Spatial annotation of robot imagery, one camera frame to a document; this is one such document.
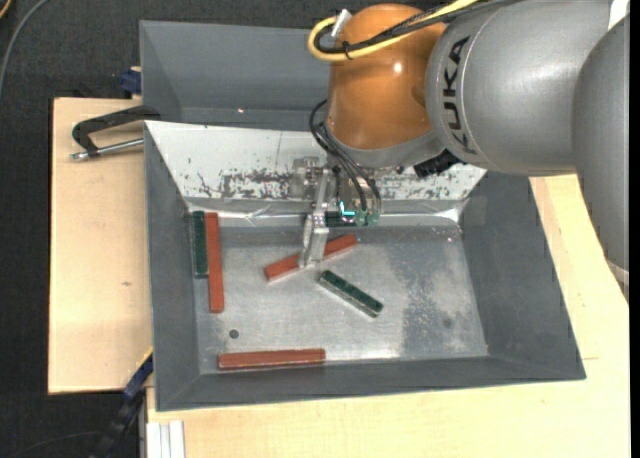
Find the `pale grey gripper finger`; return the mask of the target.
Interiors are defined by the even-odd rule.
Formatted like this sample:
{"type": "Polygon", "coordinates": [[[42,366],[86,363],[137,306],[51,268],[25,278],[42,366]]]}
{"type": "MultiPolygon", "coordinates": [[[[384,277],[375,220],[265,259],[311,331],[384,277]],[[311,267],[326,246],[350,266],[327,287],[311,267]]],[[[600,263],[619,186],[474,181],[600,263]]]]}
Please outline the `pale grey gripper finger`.
{"type": "Polygon", "coordinates": [[[329,236],[329,228],[326,226],[322,215],[312,217],[311,234],[309,238],[309,263],[320,262],[324,257],[326,242],[329,236]]]}
{"type": "Polygon", "coordinates": [[[298,265],[300,267],[306,267],[309,263],[311,255],[311,244],[314,230],[313,216],[307,215],[303,228],[303,248],[299,255],[298,265]]]}

